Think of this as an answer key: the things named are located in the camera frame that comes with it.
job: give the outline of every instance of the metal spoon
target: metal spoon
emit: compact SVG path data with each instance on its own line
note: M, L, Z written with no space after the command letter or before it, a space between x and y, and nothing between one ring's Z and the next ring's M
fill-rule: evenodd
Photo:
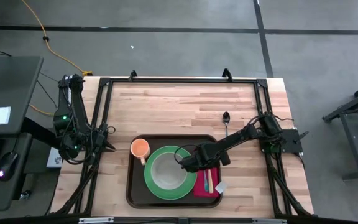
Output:
M229 122L230 122L230 114L229 114L229 112L224 112L223 113L223 117L222 117L222 122L224 123L224 125L226 126L226 137L229 135L228 133L227 133L227 125L229 124Z

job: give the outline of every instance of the yellow object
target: yellow object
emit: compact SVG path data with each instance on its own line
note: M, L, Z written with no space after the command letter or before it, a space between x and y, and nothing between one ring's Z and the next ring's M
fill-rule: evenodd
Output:
M34 110L38 111L39 113L42 113L42 114L45 114L45 115L48 115L48 116L53 116L54 114L53 113L48 113L48 112L44 112L38 108L36 108L34 105L30 105Z
M92 71L85 71L85 70L80 69L76 64L74 64L74 62L72 62L72 61L68 60L67 58L61 56L60 54L54 52L54 51L50 48L49 43L48 43L48 38L47 38L47 37L48 37L48 36L47 36L47 32L45 31L44 26L42 25L40 19L38 18L38 16L36 15L36 13L32 10L32 8L31 8L24 0L22 0L22 2L27 6L27 8L29 8L29 10L32 12L32 14L34 15L34 17L37 19L38 23L40 24L41 29L42 29L42 32L44 32L44 41L45 41L45 43L47 44L47 47L48 47L49 51L50 51L52 54L56 55L57 57L59 57L59 58L65 60L66 62L68 62L68 63L70 63L70 64L72 64L72 65L73 65L74 67L76 67L79 71L81 71L84 76L92 75Z
M212 194L214 192L214 185L212 183L212 173L210 169L208 169L208 188L209 193Z

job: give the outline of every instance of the black desk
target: black desk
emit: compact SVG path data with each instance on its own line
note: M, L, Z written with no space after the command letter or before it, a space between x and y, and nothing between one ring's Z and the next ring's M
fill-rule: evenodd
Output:
M9 123L0 125L0 139L5 140L0 158L12 150L15 139L19 141L15 151L20 156L13 178L0 182L0 210L7 209L20 193L16 190L21 190L25 179L23 167L32 138L58 147L53 132L25 117L42 62L40 57L0 57L0 107L11 107Z
M43 61L41 57L0 57L0 107L11 107L9 123L0 125L0 136L27 132L58 147L54 133L25 117Z
M22 133L18 137L1 138L2 148L0 148L0 158L7 152L11 152L17 141L15 152L19 155L16 164L16 170L12 178L7 182L0 181L0 210L7 210L11 205L15 195L19 195L24 181L23 169L29 148L32 142L32 136L28 133Z

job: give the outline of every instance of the mug handle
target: mug handle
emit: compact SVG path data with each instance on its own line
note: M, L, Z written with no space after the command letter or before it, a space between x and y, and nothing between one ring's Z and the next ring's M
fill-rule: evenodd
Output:
M142 163L142 165L146 165L146 159L144 157L140 158L140 162Z

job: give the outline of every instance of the white plate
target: white plate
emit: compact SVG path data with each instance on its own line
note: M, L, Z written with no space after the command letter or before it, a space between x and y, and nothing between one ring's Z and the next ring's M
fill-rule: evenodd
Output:
M154 160L151 174L154 183L165 190L178 188L184 183L187 176L186 170L182 169L175 161L172 152L163 153Z

